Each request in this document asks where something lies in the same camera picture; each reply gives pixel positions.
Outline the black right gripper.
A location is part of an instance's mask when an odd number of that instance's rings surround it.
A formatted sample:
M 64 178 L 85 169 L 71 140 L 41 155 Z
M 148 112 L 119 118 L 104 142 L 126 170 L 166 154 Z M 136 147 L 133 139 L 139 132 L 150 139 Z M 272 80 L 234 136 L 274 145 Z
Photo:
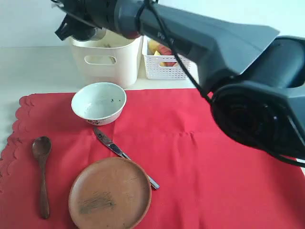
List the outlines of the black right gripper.
M 118 32 L 116 6 L 118 0 L 62 0 L 66 13 L 55 34 L 60 40 L 89 28 L 106 28 Z

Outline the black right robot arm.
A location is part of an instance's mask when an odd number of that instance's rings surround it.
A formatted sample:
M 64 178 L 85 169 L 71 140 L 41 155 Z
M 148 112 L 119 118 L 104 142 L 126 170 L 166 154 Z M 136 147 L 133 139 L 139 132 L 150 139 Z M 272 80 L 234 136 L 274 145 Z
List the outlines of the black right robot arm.
M 147 36 L 197 65 L 190 78 L 214 121 L 234 141 L 284 163 L 305 165 L 305 40 L 270 26 L 239 24 L 155 0 L 54 0 L 65 12 L 56 35 L 93 38 L 108 29 Z

